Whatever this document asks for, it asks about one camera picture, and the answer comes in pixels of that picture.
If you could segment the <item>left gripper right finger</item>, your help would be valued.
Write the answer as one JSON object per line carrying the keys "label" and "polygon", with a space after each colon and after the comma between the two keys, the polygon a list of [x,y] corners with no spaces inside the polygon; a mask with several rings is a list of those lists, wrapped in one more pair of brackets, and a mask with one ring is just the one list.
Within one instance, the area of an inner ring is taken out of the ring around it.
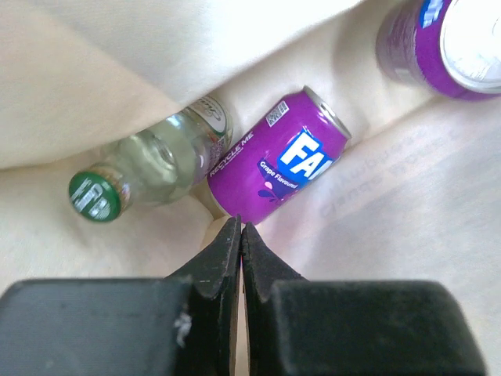
{"label": "left gripper right finger", "polygon": [[310,281],[247,224],[252,375],[485,375],[459,303],[429,280]]}

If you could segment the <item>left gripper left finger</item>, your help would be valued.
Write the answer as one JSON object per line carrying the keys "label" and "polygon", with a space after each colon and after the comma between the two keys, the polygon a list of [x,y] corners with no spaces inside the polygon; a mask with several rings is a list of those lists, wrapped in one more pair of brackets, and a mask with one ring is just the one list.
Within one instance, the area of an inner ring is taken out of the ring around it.
{"label": "left gripper left finger", "polygon": [[4,375],[232,375],[241,221],[164,278],[32,279],[1,298]]}

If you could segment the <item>clear glass bottle green cap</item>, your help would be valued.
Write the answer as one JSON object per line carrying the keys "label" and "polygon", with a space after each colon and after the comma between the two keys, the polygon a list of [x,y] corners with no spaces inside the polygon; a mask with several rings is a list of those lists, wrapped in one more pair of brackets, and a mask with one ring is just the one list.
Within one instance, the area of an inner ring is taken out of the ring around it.
{"label": "clear glass bottle green cap", "polygon": [[133,204],[170,204],[203,181],[232,141],[229,112],[204,96],[149,128],[101,148],[77,172],[68,193],[93,222],[112,222]]}

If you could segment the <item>cream canvas tote bag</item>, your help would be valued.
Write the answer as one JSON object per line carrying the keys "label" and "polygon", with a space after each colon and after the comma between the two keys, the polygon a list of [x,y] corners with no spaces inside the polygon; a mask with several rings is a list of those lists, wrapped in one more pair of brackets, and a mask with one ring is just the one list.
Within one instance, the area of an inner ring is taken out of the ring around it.
{"label": "cream canvas tote bag", "polygon": [[265,243],[311,280],[437,280],[500,372],[500,101],[392,81],[392,1],[4,1],[1,286],[29,277],[164,277],[222,226],[197,190],[109,225],[73,210],[98,149],[212,94],[239,139],[315,90],[349,129],[342,158],[268,217]]}

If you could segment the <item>purple Fanta can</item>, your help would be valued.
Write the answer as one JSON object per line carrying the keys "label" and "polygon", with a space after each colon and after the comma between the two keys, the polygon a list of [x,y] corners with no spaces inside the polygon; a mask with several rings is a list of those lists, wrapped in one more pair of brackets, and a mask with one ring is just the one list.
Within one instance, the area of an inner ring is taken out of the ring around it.
{"label": "purple Fanta can", "polygon": [[258,224],[342,155],[351,133],[308,86],[284,96],[207,176],[228,215]]}
{"label": "purple Fanta can", "polygon": [[498,1],[403,1],[377,34],[381,70],[449,98],[500,94]]}

